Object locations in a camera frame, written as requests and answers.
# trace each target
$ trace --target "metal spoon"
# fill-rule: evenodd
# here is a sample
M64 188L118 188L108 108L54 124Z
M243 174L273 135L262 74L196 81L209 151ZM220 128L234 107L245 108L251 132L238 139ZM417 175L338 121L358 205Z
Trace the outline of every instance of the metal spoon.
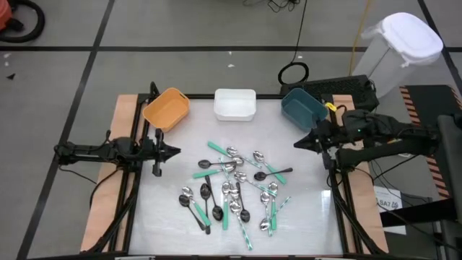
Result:
M230 164L230 165L225 165L225 168L228 172L230 171L233 171L234 169L236 169L236 164ZM200 172L200 173L194 173L193 174L193 178L202 178L202 177L205 177L205 176L209 176L209 175L212 175L212 174L215 174L215 173L219 173L219 172L222 172L224 171L223 169L218 169L218 170L206 170L204 172Z
M200 168L202 169L208 169L210 168L210 166L212 165L221 165L221 164L228 164L228 165L231 165L231 164L237 164L235 161L232 161L232 162L215 162L215 163L211 163L209 160L200 160L198 163Z
M209 217L209 206L208 206L208 204L207 204L207 199L210 198L210 188L209 188L209 186L207 185L207 183L204 183L204 184L202 184L202 186L201 186L201 197L202 197L202 199L204 199L204 201L205 201L205 215L206 215L207 217ZM205 233L206 233L207 235L210 234L210 227L206 227Z
M264 181L268 175L276 174L276 173L291 173L293 170L294 169L292 169L292 168L287 168L285 170L280 170L280 171L277 171L275 173L257 172L257 173L255 173L253 178L256 179L257 181Z
M270 191L269 189L263 187L262 185L253 183L252 181L249 181L249 180L247 179L247 175L246 175L245 173L243 173L243 172L239 172L239 171L236 172L236 173L234 174L234 178L235 178L237 181L239 181L240 183L245 183L245 182L247 181L248 183L254 185L254 186L257 187L257 188L259 188L260 190L266 191L266 192L268 192L269 194L275 195L275 196L276 196L276 194L275 194L273 191Z
M217 205L217 203L215 202L215 196L214 196L214 192L212 190L212 184L210 183L210 177L209 176L205 176L205 181L207 182L207 185L209 186L210 188L210 194L212 195L212 199L214 201L214 208L212 209L212 215L214 216L214 219L218 220L218 221L222 221L223 219L223 209Z
M255 160L257 162L263 163L268 168L268 170L270 172L272 172L272 173L277 172L276 169L274 169L268 163L265 162L265 157L263 156L263 154L261 152L259 152L259 151L253 152L253 157L255 158ZM287 182L286 179L282 175L280 175L279 173L276 173L274 176L276 176L278 181L280 181L282 184L285 184Z
M186 195L191 202L193 202L194 207L196 208L197 212L201 216L202 221L204 221L205 226L210 226L210 220L209 218L205 215L204 211L201 209L201 207L194 201L193 199L193 190L189 187L183 187L181 189L184 195Z
M269 184L269 189L277 195L277 184L272 182ZM271 216L276 212L276 196L271 199ZM276 216L271 218L271 228L276 230Z
M222 184L222 193L225 196L225 202L223 202L223 230L228 229L228 194L230 193L230 183L227 181Z
M262 221L260 223L260 228L262 226L266 226L266 228L268 228L268 226L270 226L270 224L269 224L269 213L268 213L269 199L270 199L270 196L269 196L268 192L262 191L261 194L260 194L260 201L261 201L261 203L263 203L265 205L265 215L266 215L266 217L265 217L264 220L266 221L266 224L265 224L264 221ZM273 236L273 230L271 228L268 228L268 234L269 234L269 236Z
M243 193L240 190L240 183L236 183L237 190L239 191L240 203L243 206L243 210L240 212L240 218L243 220L244 223L250 221L250 212L244 208L244 201L243 201Z
M248 237L247 232L245 231L243 221L240 219L240 211L242 210L242 207L239 205L237 201L233 200L230 203L230 209L232 213L236 214L237 219L239 220L240 228L243 230L244 239L245 243L247 244L248 250L252 250L252 243L250 242L250 238Z
M237 150L236 148L234 148L234 147L228 147L228 148L226 148L226 152L227 152L228 154L230 154L231 157L233 157L233 158L234 158L234 157L241 157L241 158L243 158L244 160L248 161L251 165L253 165L253 166L255 166L255 167L261 169L261 165L259 165L258 163L252 161L251 159L249 159L249 158L247 158L247 157L245 157L245 156L239 155L238 150Z
M202 230L205 230L205 226L204 224L196 217L196 214L194 214L193 210L191 209L191 207L189 206L189 198L182 194L180 195L180 197L178 198L178 200L180 201L180 204L181 206L183 207L187 207L189 209L189 211L191 212L191 214L194 216L194 218L196 219L197 221L197 224L199 224L199 227L201 227Z

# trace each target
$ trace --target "spoon head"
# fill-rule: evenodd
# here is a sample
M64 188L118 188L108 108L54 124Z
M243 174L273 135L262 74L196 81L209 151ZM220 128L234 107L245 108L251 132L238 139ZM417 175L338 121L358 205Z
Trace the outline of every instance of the spoon head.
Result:
M240 211L242 210L242 207L239 205L237 201L233 200L230 203L230 209L232 213L239 214Z
M259 163L262 163L265 161L265 157L263 156L263 154L259 151L255 151L253 152L253 157L255 158L255 160Z
M215 206L212 209L212 215L214 215L214 219L221 221L223 219L223 209L220 206Z
M208 169L212 163L209 160L200 160L197 165L202 169Z
M243 172L239 172L239 171L238 171L238 172L235 172L235 173L234 173L234 178L235 178L237 181L243 183L243 182L245 182L245 180L247 180L247 175L246 175L245 173L243 173Z
M265 218L260 222L260 230L265 231L268 230L269 228L269 223L268 220Z
M237 155L237 149L234 148L234 147L226 148L226 152L229 153L231 156L236 156Z
M183 192L184 195L186 195L188 198L192 198L193 197L193 190L191 190L191 188L185 186L181 189L181 191Z
M244 165L244 160L241 157L233 157L232 160L236 162L237 166Z
M222 184L222 192L224 195L228 195L230 192L230 183L227 181Z
M255 173L255 175L253 176L254 179L256 179L257 181L264 181L266 179L266 173L264 172L257 172Z
M189 198L186 195L181 194L178 200L180 201L181 206L189 207Z
M273 192L277 192L277 184L275 182L270 183L269 190Z
M240 212L240 219L243 220L244 223L247 223L250 221L250 212L246 209L243 209L242 212Z
M270 196L269 196L268 192L262 191L260 193L260 201L263 202L265 205L268 204L269 199L270 199Z
M201 197L205 200L210 198L210 188L207 183L203 183L201 186Z

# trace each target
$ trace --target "floor tile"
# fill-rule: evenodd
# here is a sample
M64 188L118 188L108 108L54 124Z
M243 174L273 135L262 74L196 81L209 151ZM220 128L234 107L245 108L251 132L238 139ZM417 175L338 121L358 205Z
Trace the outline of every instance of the floor tile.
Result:
M45 13L42 35L24 46L92 46L108 0L34 0ZM33 10L20 6L14 16L28 33L37 21Z
M462 2L458 0L425 0L436 27L447 47L462 46Z
M352 46L365 4L308 0L300 45ZM102 46L293 46L302 10L302 4L276 14L263 2L118 0ZM365 26L395 12L424 19L417 1L375 0Z
M0 69L0 258L16 258L88 53L12 52ZM6 76L15 73L13 80Z

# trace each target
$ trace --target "vacuum cleaner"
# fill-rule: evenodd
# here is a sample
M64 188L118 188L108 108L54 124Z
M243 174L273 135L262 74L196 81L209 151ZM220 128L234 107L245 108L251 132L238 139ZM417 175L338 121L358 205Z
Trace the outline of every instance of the vacuum cleaner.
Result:
M21 32L24 30L24 25L13 18L13 12L16 11L18 5L24 5L32 8L37 13L37 24L32 31L21 36L6 36L5 32L12 30ZM45 27L45 14L43 10L34 2L29 0L0 0L0 42L6 43L25 43L36 39L42 34Z

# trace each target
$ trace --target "black wire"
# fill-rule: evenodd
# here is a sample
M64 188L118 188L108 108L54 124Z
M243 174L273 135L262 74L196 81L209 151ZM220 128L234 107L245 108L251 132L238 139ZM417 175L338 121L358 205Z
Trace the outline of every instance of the black wire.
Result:
M388 170L382 172L381 174L377 175L375 178L374 178L374 181L377 180L379 177L381 177L382 175L384 175L385 173L389 172L390 170L393 170L394 168L402 165L403 163L407 163L408 161L414 159L415 157L417 157L418 155L414 155L413 157L410 157L408 159L405 159L404 161L400 162L400 163L397 163L395 166L393 166L392 168L389 168Z
M444 247L446 247L446 248L451 248L451 249L453 249L453 250L456 251L456 252L462 253L462 250L461 250L461 249L459 249L459 248L457 248L457 247L455 247L455 246L452 246L452 245L450 245L450 244L448 244L448 243L446 243L446 242L444 242L444 241L442 241L442 240L440 240L440 239L437 239L434 235L431 235L431 234L429 234L429 233L423 231L423 230L420 229L419 227L417 227L417 226L415 226L415 225L409 223L407 220L405 220L404 218L402 218L400 215L396 214L395 212L393 212L393 211L391 211L391 210L386 209L385 207L382 207L381 205L379 205L379 203L377 203L377 205L378 205L379 207L381 207L382 209L384 209L386 212L388 212L388 213L392 214L393 216L395 216L396 218L400 219L400 221L404 222L406 225L411 226L411 227L413 227L415 230L419 231L420 233L422 233L422 234L428 236L428 238L431 239L432 241L439 243L441 246L444 246Z
M96 184L96 186L93 188L93 191L92 191L92 195L90 195L90 208L92 207L92 203L93 203L93 196L95 195L95 192L96 190L98 189L98 187L103 184L105 181L107 181L110 177L114 176L114 174L116 174L120 169L119 168L116 168L112 173L110 173L109 175L107 175L106 177L104 177L104 179L102 179L98 184Z
M87 181L89 181L89 182L91 182L91 183L96 184L96 182L95 182L94 180L92 180L92 179L90 179L90 178L88 178L88 177L86 177L86 176L83 176L83 175L80 174L80 173L74 172L73 170L63 169L61 166L58 166L58 169L61 170L61 171L63 171L63 172L73 173L73 174L79 176L80 178L84 178L85 180L87 180Z

